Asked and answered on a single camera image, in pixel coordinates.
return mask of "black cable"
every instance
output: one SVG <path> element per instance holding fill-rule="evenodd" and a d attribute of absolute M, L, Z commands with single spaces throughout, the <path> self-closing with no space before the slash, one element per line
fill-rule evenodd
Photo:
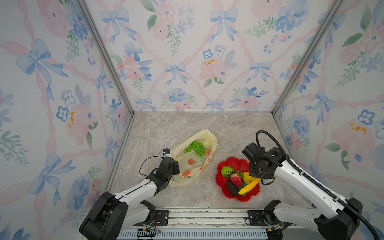
<path fill-rule="evenodd" d="M 349 211 L 351 211 L 358 219 L 360 219 L 361 222 L 364 223 L 364 225 L 369 229 L 369 231 L 372 233 L 372 236 L 374 238 L 374 240 L 380 240 L 379 238 L 379 235 L 377 234 L 377 232 L 375 231 L 375 229 L 372 227 L 372 225 L 362 216 L 360 215 L 353 207 L 349 206 L 346 202 L 344 202 L 343 200 L 341 200 L 340 198 L 338 198 L 335 194 L 333 194 L 330 190 L 328 190 L 326 187 L 324 187 L 321 183 L 319 183 L 318 181 L 314 180 L 311 176 L 309 176 L 306 172 L 302 171 L 296 164 L 294 164 L 292 161 L 291 161 L 291 158 L 289 157 L 289 155 L 284 151 L 284 149 L 282 148 L 282 146 L 280 145 L 280 143 L 276 140 L 276 138 L 274 136 L 272 136 L 269 132 L 267 131 L 264 131 L 264 130 L 259 130 L 257 131 L 256 133 L 256 143 L 257 143 L 257 146 L 260 147 L 260 143 L 259 143 L 259 134 L 260 133 L 264 133 L 266 134 L 268 137 L 270 137 L 274 142 L 275 144 L 277 145 L 277 147 L 280 149 L 280 151 L 282 152 L 284 158 L 288 161 L 288 163 L 296 170 L 298 171 L 300 174 L 302 174 L 304 177 L 306 177 L 308 180 L 310 180 L 313 184 L 315 184 L 316 186 L 318 186 L 321 190 L 323 190 L 324 192 L 326 192 L 329 196 L 331 196 L 333 199 L 337 199 L 337 201 L 339 203 L 341 203 L 344 207 L 346 207 Z"/>
<path fill-rule="evenodd" d="M 291 223 L 287 223 L 285 224 L 282 228 L 278 229 L 278 230 L 273 230 L 271 231 L 271 233 L 277 233 L 277 232 L 282 232 L 284 231 L 287 227 L 289 227 L 291 225 Z"/>
<path fill-rule="evenodd" d="M 141 173 L 141 168 L 143 167 L 143 165 L 144 165 L 144 163 L 148 160 L 148 159 L 150 159 L 150 158 L 152 158 L 152 157 L 149 157 L 149 158 L 147 158 L 146 160 L 144 160 L 144 162 L 141 164 L 141 166 L 140 166 L 140 169 L 139 169 L 139 173 L 141 174 L 141 175 L 143 175 L 143 176 L 146 176 L 147 177 L 147 175 L 144 175 L 144 174 L 142 174 Z"/>

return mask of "wall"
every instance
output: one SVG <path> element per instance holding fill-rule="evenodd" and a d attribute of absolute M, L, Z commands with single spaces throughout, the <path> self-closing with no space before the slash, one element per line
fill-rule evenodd
<path fill-rule="evenodd" d="M 269 111 L 332 0 L 86 2 L 135 110 Z"/>
<path fill-rule="evenodd" d="M 383 8 L 382 0 L 346 0 L 275 115 L 293 159 L 332 190 L 360 200 L 381 239 Z M 361 224 L 353 239 L 372 236 Z"/>
<path fill-rule="evenodd" d="M 0 19 L 0 239 L 76 239 L 128 114 L 71 0 L 3 1 Z"/>

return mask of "red plastic bowl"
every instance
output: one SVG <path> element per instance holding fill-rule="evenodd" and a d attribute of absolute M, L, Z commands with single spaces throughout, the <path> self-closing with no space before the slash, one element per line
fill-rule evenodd
<path fill-rule="evenodd" d="M 252 196 L 256 196 L 260 193 L 260 185 L 257 184 L 256 187 L 254 187 L 250 192 L 248 192 L 246 196 L 237 195 L 236 197 L 234 197 L 227 190 L 227 182 L 230 180 L 230 178 L 225 178 L 221 175 L 221 168 L 224 166 L 230 166 L 235 170 L 235 172 L 237 170 L 239 170 L 240 172 L 249 172 L 249 163 L 247 163 L 247 161 L 244 159 L 239 160 L 235 157 L 229 157 L 225 162 L 221 162 L 217 165 L 217 174 L 215 180 L 217 185 L 221 187 L 224 196 L 229 199 L 236 198 L 240 202 L 248 202 L 249 200 L 251 200 Z"/>

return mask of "plastic bag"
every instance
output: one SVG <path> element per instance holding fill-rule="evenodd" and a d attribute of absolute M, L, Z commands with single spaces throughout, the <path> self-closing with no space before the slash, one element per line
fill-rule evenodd
<path fill-rule="evenodd" d="M 194 150 L 184 153 L 184 149 L 195 140 L 204 144 L 205 153 L 202 158 L 199 157 Z M 170 153 L 171 157 L 179 162 L 180 174 L 173 175 L 173 180 L 169 182 L 169 186 L 183 186 L 198 177 L 211 161 L 216 148 L 217 139 L 208 129 L 202 130 L 183 143 L 174 146 L 170 150 Z"/>

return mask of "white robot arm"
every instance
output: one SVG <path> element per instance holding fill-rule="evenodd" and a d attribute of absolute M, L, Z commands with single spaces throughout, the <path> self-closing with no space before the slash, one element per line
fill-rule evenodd
<path fill-rule="evenodd" d="M 278 148 L 266 152 L 260 147 L 259 133 L 267 134 Z M 371 230 L 374 240 L 379 240 L 373 227 L 361 216 L 362 204 L 358 200 L 347 200 L 307 174 L 268 132 L 258 131 L 256 141 L 257 145 L 251 143 L 243 150 L 243 154 L 250 160 L 249 174 L 260 178 L 262 184 L 265 179 L 274 180 L 276 174 L 298 189 L 316 208 L 289 206 L 273 200 L 264 208 L 260 218 L 249 219 L 251 226 L 261 221 L 268 225 L 286 223 L 285 227 L 268 233 L 281 234 L 282 230 L 293 223 L 319 232 L 326 240 L 347 240 L 362 221 Z M 173 174 L 179 174 L 178 162 L 170 157 L 170 150 L 164 149 L 163 153 L 159 168 L 154 169 L 141 183 L 115 195 L 103 193 L 81 224 L 80 233 L 89 240 L 114 240 L 122 229 L 137 223 L 153 225 L 155 207 L 145 199 L 164 189 Z"/>

